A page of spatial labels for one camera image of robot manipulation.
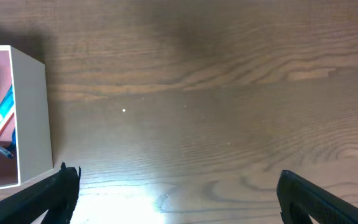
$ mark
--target white box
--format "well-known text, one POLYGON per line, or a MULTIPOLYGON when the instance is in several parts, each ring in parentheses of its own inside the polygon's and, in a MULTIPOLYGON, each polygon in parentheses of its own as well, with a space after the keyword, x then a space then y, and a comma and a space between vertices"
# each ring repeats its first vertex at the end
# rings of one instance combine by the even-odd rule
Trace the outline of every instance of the white box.
POLYGON ((10 74, 14 92, 16 177, 3 175, 7 158, 0 159, 0 189, 16 187, 53 168, 50 145, 45 65, 9 45, 0 45, 0 68, 10 74))

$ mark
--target wooden table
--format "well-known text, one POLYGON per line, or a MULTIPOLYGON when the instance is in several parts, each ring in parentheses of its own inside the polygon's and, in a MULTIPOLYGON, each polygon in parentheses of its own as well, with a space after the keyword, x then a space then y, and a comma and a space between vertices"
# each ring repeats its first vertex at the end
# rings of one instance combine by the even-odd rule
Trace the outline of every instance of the wooden table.
POLYGON ((358 1, 14 1, 72 223, 281 223, 282 169, 358 207, 358 1))

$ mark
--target wooden surface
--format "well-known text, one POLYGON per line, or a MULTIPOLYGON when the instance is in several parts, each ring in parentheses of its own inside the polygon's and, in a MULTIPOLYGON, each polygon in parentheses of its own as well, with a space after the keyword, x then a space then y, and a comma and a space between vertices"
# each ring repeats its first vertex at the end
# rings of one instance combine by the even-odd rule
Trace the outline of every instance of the wooden surface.
POLYGON ((358 206, 358 1, 14 1, 72 223, 281 223, 282 169, 358 206))

